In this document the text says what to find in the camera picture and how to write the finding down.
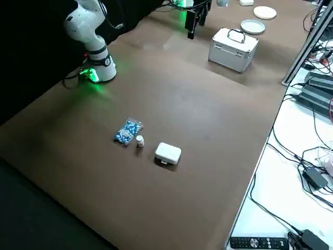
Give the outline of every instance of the black box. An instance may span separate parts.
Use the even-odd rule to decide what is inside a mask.
[[[328,184],[327,180],[315,168],[308,168],[303,173],[303,177],[315,190],[319,190]]]
[[[302,245],[311,250],[328,250],[328,245],[313,234],[310,230],[305,230],[302,235]]]

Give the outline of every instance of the white box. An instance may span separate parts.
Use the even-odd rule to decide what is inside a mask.
[[[254,4],[254,0],[239,0],[239,4],[241,6],[252,6]]]
[[[258,41],[240,30],[222,28],[212,39],[208,60],[244,72],[253,59]]]
[[[155,157],[163,164],[177,164],[181,153],[180,148],[161,142],[155,151]]]

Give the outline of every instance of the bag of blue pills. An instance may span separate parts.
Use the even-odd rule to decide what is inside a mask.
[[[143,128],[140,121],[128,117],[123,127],[115,134],[114,140],[124,145],[128,145],[131,139]]]

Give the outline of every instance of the plastic bag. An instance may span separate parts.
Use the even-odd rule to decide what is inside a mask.
[[[131,139],[143,128],[143,124],[131,117],[128,117],[123,127],[115,134],[114,140],[128,145]]]
[[[228,7],[229,0],[216,0],[216,3],[220,7]]]

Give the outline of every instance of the white dish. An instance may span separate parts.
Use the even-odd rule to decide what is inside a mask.
[[[256,17],[265,20],[273,19],[276,16],[276,10],[267,6],[259,6],[254,8],[253,13]]]
[[[265,25],[258,20],[247,19],[241,22],[240,27],[243,31],[249,34],[261,34],[265,30]]]

